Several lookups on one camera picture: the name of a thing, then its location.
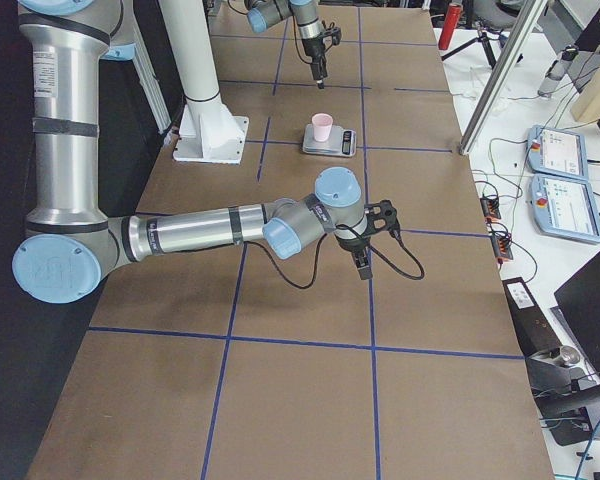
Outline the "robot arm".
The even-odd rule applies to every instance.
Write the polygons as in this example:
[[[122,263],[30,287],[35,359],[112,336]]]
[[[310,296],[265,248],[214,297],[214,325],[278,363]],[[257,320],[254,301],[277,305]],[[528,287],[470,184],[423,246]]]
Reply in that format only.
[[[293,17],[314,80],[327,77],[316,1],[244,1],[254,33]],[[165,217],[108,218],[98,206],[99,61],[135,54],[133,1],[18,1],[19,28],[33,47],[37,205],[12,271],[32,297],[77,301],[112,271],[151,255],[194,252],[264,238],[280,259],[333,233],[351,252],[362,279],[375,234],[372,206],[344,167],[324,170],[314,193],[274,202]],[[249,119],[223,103],[202,1],[159,1],[184,90],[178,160],[238,164]]]
[[[311,0],[254,0],[245,1],[247,19],[254,33],[263,33],[278,23],[292,17],[299,30],[304,53],[310,58],[313,80],[319,89],[327,78],[327,29],[320,20],[318,3]]]

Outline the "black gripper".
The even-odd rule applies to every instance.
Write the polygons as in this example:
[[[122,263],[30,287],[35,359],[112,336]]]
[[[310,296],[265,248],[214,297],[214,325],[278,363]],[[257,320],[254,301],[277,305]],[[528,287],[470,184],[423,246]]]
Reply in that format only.
[[[366,232],[358,233],[351,228],[344,228],[336,230],[335,237],[340,247],[354,257],[359,277],[361,279],[372,279],[373,272],[367,254],[370,235]]]
[[[324,89],[324,79],[327,77],[326,49],[321,35],[312,38],[303,38],[304,53],[310,59],[310,68],[313,80],[319,89]]]

